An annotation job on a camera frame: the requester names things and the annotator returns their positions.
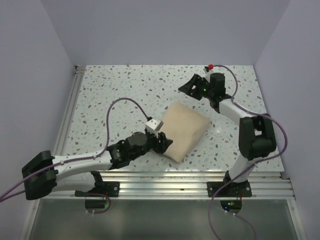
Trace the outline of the beige cloth mat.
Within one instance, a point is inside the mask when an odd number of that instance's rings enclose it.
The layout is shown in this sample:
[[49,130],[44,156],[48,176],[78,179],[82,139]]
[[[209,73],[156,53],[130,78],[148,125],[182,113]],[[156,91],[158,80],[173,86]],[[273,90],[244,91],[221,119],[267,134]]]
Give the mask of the beige cloth mat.
[[177,163],[199,143],[210,126],[210,119],[183,105],[180,102],[171,104],[162,118],[160,131],[172,140],[164,155]]

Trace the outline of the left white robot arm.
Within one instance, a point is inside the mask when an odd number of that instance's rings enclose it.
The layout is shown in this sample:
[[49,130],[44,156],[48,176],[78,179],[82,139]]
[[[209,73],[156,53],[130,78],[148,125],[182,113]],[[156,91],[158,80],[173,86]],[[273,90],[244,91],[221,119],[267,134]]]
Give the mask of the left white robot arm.
[[101,153],[90,152],[70,158],[42,151],[22,168],[25,198],[37,200],[52,192],[68,190],[99,196],[105,189],[100,171],[124,168],[150,151],[163,154],[172,143],[164,132],[145,131],[135,132]]

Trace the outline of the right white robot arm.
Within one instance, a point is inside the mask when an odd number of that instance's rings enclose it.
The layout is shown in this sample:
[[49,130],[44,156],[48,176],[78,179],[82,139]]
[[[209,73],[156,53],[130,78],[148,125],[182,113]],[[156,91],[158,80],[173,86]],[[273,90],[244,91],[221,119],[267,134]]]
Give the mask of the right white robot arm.
[[238,149],[240,155],[225,173],[223,192],[235,196],[241,183],[248,180],[256,163],[276,150],[277,142],[273,123],[267,115],[253,115],[242,106],[236,106],[233,97],[226,93],[225,76],[211,73],[206,77],[194,74],[178,91],[196,99],[206,98],[211,108],[229,118],[238,127]]

